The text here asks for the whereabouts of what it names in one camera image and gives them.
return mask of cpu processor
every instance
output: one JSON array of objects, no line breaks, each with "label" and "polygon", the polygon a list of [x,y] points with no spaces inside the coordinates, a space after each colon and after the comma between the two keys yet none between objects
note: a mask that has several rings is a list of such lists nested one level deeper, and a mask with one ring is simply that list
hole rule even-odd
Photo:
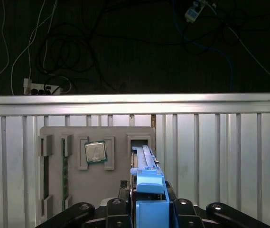
[{"label": "cpu processor", "polygon": [[88,164],[107,161],[105,141],[85,143],[85,153]]}]

